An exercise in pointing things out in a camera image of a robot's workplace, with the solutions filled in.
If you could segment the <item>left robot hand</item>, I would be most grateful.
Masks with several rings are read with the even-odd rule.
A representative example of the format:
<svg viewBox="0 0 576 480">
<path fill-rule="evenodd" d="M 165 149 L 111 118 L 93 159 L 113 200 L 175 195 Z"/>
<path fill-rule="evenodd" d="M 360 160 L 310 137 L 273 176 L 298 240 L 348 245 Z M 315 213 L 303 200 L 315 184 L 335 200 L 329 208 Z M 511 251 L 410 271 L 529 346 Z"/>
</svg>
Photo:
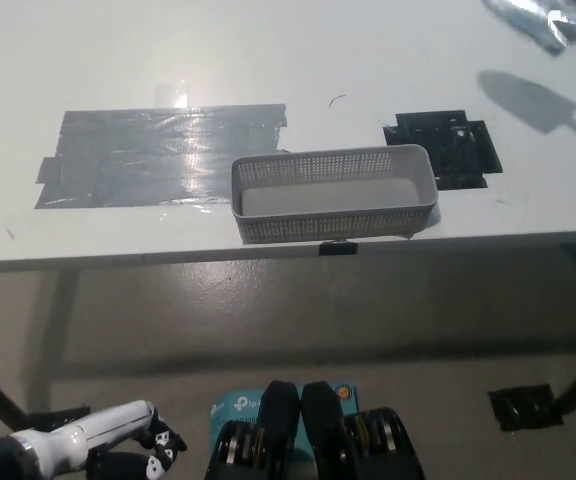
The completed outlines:
<svg viewBox="0 0 576 480">
<path fill-rule="evenodd" d="M 161 479 L 187 450 L 145 400 L 91 413 L 50 432 L 27 429 L 11 438 L 36 479 L 80 471 L 88 479 Z"/>
</svg>

